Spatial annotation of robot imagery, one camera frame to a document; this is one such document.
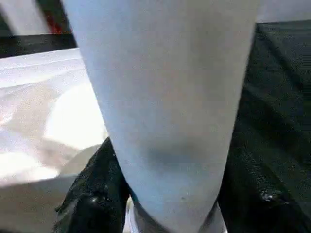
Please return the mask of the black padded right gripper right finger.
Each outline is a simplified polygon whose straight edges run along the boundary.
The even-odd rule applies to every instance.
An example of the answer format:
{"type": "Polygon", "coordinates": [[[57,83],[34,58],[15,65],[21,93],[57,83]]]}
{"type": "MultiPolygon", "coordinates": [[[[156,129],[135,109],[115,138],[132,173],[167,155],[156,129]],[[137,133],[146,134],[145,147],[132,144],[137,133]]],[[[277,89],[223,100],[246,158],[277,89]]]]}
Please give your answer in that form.
{"type": "Polygon", "coordinates": [[[311,219],[245,147],[229,151],[218,196],[229,233],[309,233],[311,219]]]}

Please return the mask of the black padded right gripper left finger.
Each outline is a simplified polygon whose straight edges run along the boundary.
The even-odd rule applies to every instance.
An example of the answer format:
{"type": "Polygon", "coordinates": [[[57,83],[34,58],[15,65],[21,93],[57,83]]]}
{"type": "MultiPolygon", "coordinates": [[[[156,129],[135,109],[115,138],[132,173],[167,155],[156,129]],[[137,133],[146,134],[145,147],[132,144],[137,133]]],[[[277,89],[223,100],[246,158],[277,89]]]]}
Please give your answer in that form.
{"type": "Polygon", "coordinates": [[[107,138],[56,208],[56,233],[121,233],[130,190],[107,138]]]}

